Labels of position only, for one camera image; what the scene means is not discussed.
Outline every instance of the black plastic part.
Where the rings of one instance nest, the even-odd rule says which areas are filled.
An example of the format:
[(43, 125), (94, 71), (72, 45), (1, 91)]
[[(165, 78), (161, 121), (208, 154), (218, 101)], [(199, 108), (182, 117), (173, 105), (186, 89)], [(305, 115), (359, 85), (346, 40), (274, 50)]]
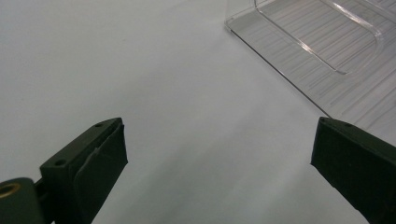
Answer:
[(121, 119), (93, 125), (40, 167), (57, 224), (87, 224), (128, 163)]
[(45, 224), (35, 185), (29, 178), (0, 184), (0, 223)]
[(311, 163), (370, 223), (396, 223), (396, 147), (320, 118)]
[(43, 179), (40, 179), (35, 183), (35, 193), (38, 197), (38, 201), (40, 202), (45, 223), (52, 223), (54, 220), (53, 214), (55, 213), (56, 207), (53, 206), (53, 200), (44, 186)]

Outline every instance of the transparent plastic container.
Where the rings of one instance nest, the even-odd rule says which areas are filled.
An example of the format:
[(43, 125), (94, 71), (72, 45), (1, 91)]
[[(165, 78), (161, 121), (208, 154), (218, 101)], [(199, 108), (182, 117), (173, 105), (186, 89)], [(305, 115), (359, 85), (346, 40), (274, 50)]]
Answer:
[(396, 129), (395, 0), (228, 0), (225, 24), (329, 117)]

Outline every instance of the screw hole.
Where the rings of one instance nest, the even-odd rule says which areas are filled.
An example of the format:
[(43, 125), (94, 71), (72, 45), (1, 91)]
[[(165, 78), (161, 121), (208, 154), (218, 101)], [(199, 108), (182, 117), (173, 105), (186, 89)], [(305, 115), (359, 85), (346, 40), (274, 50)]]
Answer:
[(0, 199), (6, 198), (7, 196), (17, 192), (21, 188), (21, 185), (18, 183), (7, 184), (3, 187), (0, 187)]
[(62, 165), (65, 165), (65, 164), (66, 164), (66, 160), (58, 160), (58, 161), (55, 162), (56, 166), (62, 166)]

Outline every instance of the white table surface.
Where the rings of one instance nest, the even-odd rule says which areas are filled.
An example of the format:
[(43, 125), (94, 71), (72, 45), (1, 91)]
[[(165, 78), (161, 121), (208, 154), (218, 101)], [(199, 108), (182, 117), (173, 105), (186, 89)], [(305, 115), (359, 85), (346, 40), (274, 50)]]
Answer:
[(324, 115), (225, 8), (0, 1), (0, 181), (122, 117), (130, 163), (93, 223), (367, 223), (309, 164)]

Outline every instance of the ridged plastic surface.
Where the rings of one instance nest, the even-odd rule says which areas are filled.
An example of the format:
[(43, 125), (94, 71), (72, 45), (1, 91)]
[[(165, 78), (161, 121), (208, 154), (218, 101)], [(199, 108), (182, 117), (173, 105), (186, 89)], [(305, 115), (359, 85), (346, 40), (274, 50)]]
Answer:
[(396, 1), (253, 1), (226, 25), (330, 117), (396, 127)]

